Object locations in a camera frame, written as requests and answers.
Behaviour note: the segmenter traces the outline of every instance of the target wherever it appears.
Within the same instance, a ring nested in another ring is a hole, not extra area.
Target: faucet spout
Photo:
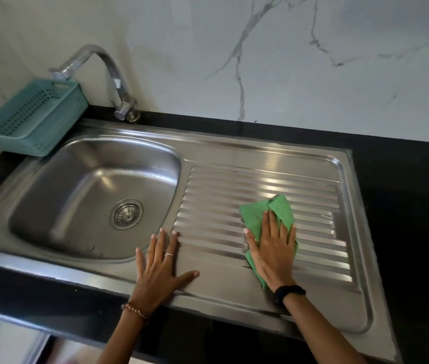
[[[59,68],[49,69],[53,77],[57,80],[69,80],[73,74],[93,55],[97,54],[105,63],[107,70],[112,78],[118,96],[121,99],[120,105],[115,105],[115,117],[121,121],[136,122],[140,118],[140,112],[137,109],[137,100],[129,94],[124,86],[124,79],[107,51],[96,44],[86,44],[71,56]]]

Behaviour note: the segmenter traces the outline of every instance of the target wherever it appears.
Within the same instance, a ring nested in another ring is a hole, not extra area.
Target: drain strainer
[[[144,213],[137,199],[124,199],[115,204],[110,212],[110,224],[117,230],[126,230],[139,223]]]

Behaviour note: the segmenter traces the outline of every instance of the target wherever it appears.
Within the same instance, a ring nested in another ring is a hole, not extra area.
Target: microfiber cloth
[[[258,243],[260,243],[261,221],[264,216],[264,211],[268,210],[272,210],[277,216],[279,227],[280,222],[283,222],[285,227],[287,227],[287,230],[290,231],[290,227],[294,223],[294,213],[292,212],[292,208],[290,208],[287,198],[283,195],[277,195],[272,199],[261,200],[260,202],[241,205],[240,214],[242,215],[243,222],[253,233],[255,240],[257,240]],[[257,273],[250,251],[245,253],[245,257],[247,258],[248,263],[250,263],[251,268],[255,271],[257,277],[260,279],[261,285],[265,288],[267,284]]]

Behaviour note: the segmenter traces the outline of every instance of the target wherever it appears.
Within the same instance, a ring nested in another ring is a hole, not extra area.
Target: black countertop
[[[110,108],[84,117],[116,121]],[[429,363],[429,143],[145,112],[142,125],[352,150],[393,328],[405,363]],[[0,183],[24,156],[0,154]],[[104,344],[123,298],[0,269],[0,317]],[[314,362],[305,343],[162,307],[136,356],[175,362]]]

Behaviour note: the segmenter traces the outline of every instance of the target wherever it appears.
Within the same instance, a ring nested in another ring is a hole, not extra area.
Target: black wristband
[[[284,306],[283,298],[290,293],[296,293],[297,295],[305,295],[306,291],[299,285],[281,286],[277,290],[275,290],[275,300],[278,302],[278,304]]]

